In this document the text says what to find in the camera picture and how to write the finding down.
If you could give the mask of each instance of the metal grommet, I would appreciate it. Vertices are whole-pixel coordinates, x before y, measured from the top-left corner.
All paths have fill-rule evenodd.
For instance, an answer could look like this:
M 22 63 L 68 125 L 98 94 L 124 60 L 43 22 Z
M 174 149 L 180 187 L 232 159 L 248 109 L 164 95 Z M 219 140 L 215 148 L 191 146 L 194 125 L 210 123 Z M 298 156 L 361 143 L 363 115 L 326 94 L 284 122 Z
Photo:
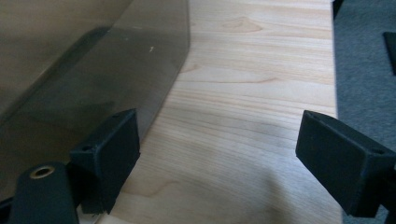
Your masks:
M 55 171 L 55 168 L 53 166 L 45 165 L 38 167 L 37 169 L 33 170 L 32 173 L 30 173 L 30 178 L 32 179 L 41 179 L 46 176 L 51 175 Z

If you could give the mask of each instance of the black plastic bracket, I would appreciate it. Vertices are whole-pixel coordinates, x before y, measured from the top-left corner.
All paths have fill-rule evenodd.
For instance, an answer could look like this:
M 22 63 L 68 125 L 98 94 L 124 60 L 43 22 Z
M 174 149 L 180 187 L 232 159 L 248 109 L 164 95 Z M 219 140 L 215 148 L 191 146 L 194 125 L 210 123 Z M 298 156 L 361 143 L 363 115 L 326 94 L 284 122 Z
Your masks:
M 341 8 L 341 5 L 343 5 L 344 0 L 334 0 L 332 2 L 332 18 L 335 20 L 337 17 L 338 11 Z
M 380 204 L 396 211 L 396 153 L 343 122 L 305 111 L 296 154 L 348 215 L 374 217 Z
M 84 213 L 109 213 L 139 148 L 135 110 L 113 115 L 70 151 L 67 165 L 47 162 L 23 173 L 14 198 L 0 203 L 0 221 L 78 223 L 79 204 Z
M 387 45 L 390 64 L 392 65 L 393 75 L 396 76 L 396 33 L 384 33 L 385 44 Z

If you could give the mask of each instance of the wood grain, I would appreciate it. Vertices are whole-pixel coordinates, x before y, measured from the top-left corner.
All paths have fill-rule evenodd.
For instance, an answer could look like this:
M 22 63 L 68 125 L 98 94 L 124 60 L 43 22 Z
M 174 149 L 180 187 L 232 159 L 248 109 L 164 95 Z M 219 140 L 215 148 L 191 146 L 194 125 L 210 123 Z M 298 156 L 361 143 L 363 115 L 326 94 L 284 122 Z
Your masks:
M 341 223 L 295 157 L 335 115 L 331 2 L 190 0 L 191 51 L 99 223 Z

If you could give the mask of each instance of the screw hole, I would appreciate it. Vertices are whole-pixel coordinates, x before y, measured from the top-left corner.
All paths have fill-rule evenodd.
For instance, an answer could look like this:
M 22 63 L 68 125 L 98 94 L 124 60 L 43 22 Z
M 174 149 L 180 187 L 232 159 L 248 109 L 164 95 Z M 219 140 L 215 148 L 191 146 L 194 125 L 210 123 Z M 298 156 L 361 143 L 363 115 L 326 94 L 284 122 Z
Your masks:
M 32 173 L 30 173 L 30 178 L 32 179 L 41 179 L 46 176 L 51 175 L 55 171 L 53 166 L 42 166 L 35 169 Z

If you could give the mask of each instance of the gray carpet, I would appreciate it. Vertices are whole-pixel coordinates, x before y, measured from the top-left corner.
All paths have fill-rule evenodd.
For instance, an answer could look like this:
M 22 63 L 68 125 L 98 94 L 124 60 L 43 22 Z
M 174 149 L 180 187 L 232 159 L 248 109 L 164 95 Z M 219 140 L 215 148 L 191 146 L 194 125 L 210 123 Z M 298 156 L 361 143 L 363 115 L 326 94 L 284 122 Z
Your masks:
M 345 0 L 334 21 L 338 118 L 396 151 L 396 76 L 382 34 L 396 32 L 396 0 Z M 384 223 L 343 216 L 344 223 Z

